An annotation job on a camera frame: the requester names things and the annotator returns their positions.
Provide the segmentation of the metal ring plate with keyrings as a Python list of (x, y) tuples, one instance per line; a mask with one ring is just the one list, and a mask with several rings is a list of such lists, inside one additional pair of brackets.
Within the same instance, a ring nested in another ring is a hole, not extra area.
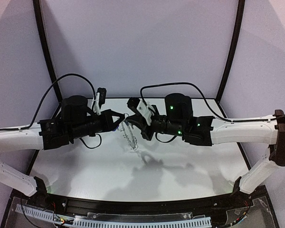
[(138, 149), (137, 139), (134, 136), (133, 126), (124, 119), (119, 126), (119, 131), (122, 133), (124, 139), (127, 141), (128, 145), (130, 146), (131, 150), (136, 151)]

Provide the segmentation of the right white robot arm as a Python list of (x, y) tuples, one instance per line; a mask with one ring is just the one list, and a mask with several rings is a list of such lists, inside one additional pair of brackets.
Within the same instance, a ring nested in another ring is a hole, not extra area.
[(141, 131), (142, 138), (150, 141), (161, 133), (181, 137), (195, 146), (213, 146), (222, 143), (266, 143), (262, 158), (243, 176), (236, 179), (234, 195), (249, 195), (280, 167), (285, 167), (285, 114), (275, 110), (273, 115), (248, 119), (226, 119), (193, 115), (191, 98), (179, 93), (164, 99), (166, 114), (161, 115), (155, 105), (143, 98), (130, 98), (128, 108), (133, 115), (127, 122)]

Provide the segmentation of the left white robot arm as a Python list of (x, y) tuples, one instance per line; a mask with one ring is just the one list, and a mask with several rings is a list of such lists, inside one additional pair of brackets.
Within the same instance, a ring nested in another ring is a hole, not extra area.
[[(31, 126), (0, 129), (0, 153), (19, 150), (52, 150), (74, 143), (83, 137), (115, 130), (125, 115), (111, 109), (100, 110), (105, 100), (98, 98), (90, 108), (88, 99), (74, 95), (63, 99), (59, 113), (52, 119), (40, 120)], [(28, 176), (0, 161), (0, 183), (28, 197), (46, 197), (44, 181)]]

